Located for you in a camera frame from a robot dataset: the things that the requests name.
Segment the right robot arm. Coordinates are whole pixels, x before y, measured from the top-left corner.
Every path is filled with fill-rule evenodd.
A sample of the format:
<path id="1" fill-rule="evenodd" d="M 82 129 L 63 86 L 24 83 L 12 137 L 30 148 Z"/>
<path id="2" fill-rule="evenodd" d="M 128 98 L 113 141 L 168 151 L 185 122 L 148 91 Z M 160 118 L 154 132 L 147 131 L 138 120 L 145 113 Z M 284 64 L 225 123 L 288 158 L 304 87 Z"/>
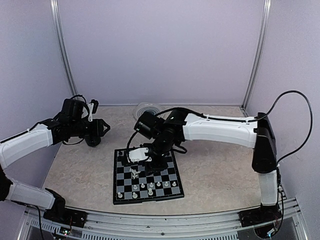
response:
<path id="1" fill-rule="evenodd" d="M 253 149 L 251 167 L 258 174 L 260 205 L 256 218 L 266 222 L 278 204 L 278 163 L 276 139 L 267 115 L 222 117 L 173 107 L 155 115 L 144 112 L 134 130 L 152 143 L 130 150 L 128 162 L 148 162 L 154 172 L 166 168 L 164 156 L 185 141 L 213 141 Z"/>

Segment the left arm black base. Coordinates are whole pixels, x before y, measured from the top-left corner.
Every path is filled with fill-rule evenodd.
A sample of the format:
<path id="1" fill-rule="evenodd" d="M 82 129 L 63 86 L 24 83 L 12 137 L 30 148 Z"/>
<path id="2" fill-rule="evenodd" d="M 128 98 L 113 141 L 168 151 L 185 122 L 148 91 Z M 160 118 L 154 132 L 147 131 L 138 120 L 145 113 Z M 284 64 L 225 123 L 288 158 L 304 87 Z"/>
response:
<path id="1" fill-rule="evenodd" d="M 46 209 L 43 218 L 52 222 L 84 228 L 88 214 L 85 211 L 66 208 L 66 200 L 57 192 L 45 188 L 54 197 L 52 208 Z"/>

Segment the black white chess board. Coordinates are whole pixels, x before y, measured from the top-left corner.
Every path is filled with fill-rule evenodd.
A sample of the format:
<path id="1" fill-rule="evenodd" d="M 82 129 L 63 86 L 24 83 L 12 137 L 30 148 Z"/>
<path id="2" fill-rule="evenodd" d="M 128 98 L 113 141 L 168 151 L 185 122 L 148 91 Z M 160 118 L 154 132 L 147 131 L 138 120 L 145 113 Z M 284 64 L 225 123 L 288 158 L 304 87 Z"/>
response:
<path id="1" fill-rule="evenodd" d="M 167 153 L 165 160 L 168 164 L 167 169 L 146 176 L 144 162 L 129 163 L 126 149 L 116 149 L 113 161 L 113 204 L 129 205 L 184 198 L 185 194 L 174 153 Z M 132 179 L 130 169 L 140 171 L 139 177 Z M 153 195 L 148 195 L 150 183 L 154 184 Z M 133 189 L 134 185 L 138 186 L 137 190 Z M 118 198 L 118 192 L 123 194 L 123 198 Z M 133 192 L 136 192 L 137 198 L 133 198 Z"/>

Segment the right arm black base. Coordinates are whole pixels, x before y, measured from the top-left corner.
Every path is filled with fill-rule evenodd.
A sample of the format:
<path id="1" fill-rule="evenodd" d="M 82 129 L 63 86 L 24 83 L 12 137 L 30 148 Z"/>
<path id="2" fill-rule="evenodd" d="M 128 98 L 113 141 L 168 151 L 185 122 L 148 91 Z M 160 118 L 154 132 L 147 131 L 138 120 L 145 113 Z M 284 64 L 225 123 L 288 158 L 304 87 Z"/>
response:
<path id="1" fill-rule="evenodd" d="M 278 203 L 270 206 L 261 203 L 259 207 L 240 211 L 238 216 L 241 226 L 245 228 L 281 219 L 283 214 Z"/>

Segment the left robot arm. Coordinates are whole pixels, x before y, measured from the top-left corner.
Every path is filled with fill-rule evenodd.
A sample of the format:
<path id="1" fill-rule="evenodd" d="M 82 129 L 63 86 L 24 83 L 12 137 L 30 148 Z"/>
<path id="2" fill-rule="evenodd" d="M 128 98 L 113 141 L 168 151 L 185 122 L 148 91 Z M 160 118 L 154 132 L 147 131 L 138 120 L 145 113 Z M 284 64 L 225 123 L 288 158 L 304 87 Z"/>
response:
<path id="1" fill-rule="evenodd" d="M 100 144 L 111 127 L 101 118 L 94 118 L 99 106 L 95 99 L 87 102 L 82 95 L 66 98 L 61 111 L 53 118 L 37 122 L 24 132 L 0 142 L 0 199 L 34 205 L 49 210 L 57 221 L 70 218 L 65 200 L 53 190 L 38 188 L 10 179 L 4 170 L 11 164 L 40 149 L 79 138 L 90 147 Z"/>

